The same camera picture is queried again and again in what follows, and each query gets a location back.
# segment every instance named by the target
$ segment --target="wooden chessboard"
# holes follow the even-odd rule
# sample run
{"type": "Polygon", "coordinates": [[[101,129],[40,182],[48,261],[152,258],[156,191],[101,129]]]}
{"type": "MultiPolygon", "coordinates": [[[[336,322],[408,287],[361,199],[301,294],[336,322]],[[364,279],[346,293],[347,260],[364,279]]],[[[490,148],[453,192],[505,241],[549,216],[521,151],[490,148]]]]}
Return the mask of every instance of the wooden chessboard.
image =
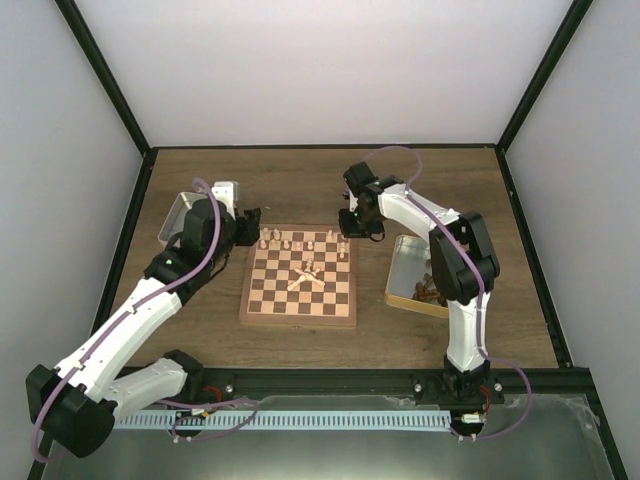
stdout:
{"type": "Polygon", "coordinates": [[[356,276],[353,244],[337,226],[262,225],[270,232],[280,231],[279,241],[258,241],[249,252],[245,270],[240,322],[243,324],[289,325],[301,327],[345,327],[356,325],[356,276]],[[333,231],[327,240],[327,232],[333,231]],[[284,241],[289,242],[285,248],[284,241]],[[302,242],[302,250],[294,250],[302,242]],[[344,258],[340,244],[345,243],[344,258]],[[288,291],[300,276],[307,260],[320,268],[316,278],[324,286],[305,281],[288,291]]]}

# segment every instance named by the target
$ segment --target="white wall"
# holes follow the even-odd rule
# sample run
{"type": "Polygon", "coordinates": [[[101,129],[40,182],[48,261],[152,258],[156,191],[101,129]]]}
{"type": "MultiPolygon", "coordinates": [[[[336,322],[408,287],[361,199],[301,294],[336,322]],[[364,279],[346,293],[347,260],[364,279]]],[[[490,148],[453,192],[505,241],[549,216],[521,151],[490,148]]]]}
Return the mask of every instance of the white wall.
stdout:
{"type": "Polygon", "coordinates": [[[152,145],[496,142],[570,0],[79,0],[152,145]]]}
{"type": "Polygon", "coordinates": [[[594,2],[508,152],[563,331],[640,478],[640,9],[594,2]]]}
{"type": "Polygon", "coordinates": [[[0,31],[0,476],[26,478],[25,378],[87,338],[141,160],[54,2],[0,31]]]}

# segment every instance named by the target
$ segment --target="table top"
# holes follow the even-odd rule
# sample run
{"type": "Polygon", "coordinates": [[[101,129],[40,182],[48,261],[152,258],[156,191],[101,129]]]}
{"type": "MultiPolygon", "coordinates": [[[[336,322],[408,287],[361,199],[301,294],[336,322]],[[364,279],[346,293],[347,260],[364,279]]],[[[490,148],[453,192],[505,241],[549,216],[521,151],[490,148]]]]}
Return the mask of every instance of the table top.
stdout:
{"type": "MultiPolygon", "coordinates": [[[[508,194],[492,149],[424,149],[414,190],[486,220],[501,265],[487,316],[487,347],[523,367],[557,363],[508,194]]],[[[342,174],[364,149],[161,150],[145,195],[118,287],[114,309],[161,250],[158,232],[178,193],[191,180],[240,183],[239,208],[262,208],[271,224],[337,225],[342,174]]],[[[407,152],[386,151],[369,162],[380,177],[407,180],[416,169],[407,152]]],[[[205,286],[142,345],[130,365],[154,362],[179,348],[207,366],[312,368],[441,368],[448,320],[384,302],[395,239],[411,233],[387,221],[384,242],[358,241],[357,326],[353,330],[244,326],[239,322],[247,248],[231,253],[225,271],[205,286]]]]}

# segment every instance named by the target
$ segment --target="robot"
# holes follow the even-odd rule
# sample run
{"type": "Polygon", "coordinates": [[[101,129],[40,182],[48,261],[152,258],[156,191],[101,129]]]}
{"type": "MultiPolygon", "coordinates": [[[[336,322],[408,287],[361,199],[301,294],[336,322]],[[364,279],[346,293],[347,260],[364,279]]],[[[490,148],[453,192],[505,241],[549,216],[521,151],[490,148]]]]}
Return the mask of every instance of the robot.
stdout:
{"type": "MultiPolygon", "coordinates": [[[[449,301],[444,382],[455,398],[475,395],[488,378],[489,361],[477,348],[478,341],[484,341],[484,324],[474,318],[481,312],[484,320],[499,274],[482,217],[460,215],[418,195],[408,198],[406,184],[395,177],[380,180],[364,162],[350,167],[344,179],[350,207],[339,212],[343,235],[376,239],[384,235],[383,221],[390,219],[429,242],[436,286],[449,301]],[[468,255],[484,281],[482,292],[459,252],[424,209],[469,246],[468,255]],[[476,310],[479,293],[484,296],[476,310]]],[[[153,258],[127,301],[78,350],[54,368],[38,365],[27,376],[31,421],[77,457],[97,450],[116,421],[178,394],[195,401],[202,387],[202,365],[178,350],[117,378],[144,341],[219,273],[215,266],[226,261],[234,246],[252,246],[260,238],[260,209],[239,215],[236,183],[217,182],[210,188],[199,181],[197,187],[208,198],[193,203],[182,231],[153,258]]]]}

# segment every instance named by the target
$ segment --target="white vent strip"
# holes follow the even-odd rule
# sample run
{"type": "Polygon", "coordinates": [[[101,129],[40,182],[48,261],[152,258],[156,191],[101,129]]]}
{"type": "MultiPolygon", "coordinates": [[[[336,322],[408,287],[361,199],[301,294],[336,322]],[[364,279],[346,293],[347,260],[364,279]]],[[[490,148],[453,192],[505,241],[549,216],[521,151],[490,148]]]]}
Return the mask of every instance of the white vent strip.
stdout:
{"type": "MultiPolygon", "coordinates": [[[[120,430],[165,430],[176,421],[176,411],[143,410],[117,422],[120,430]]],[[[227,430],[251,415],[247,411],[219,411],[206,419],[187,419],[178,430],[227,430]]],[[[243,430],[400,430],[448,432],[447,411],[259,411],[243,430]]]]}

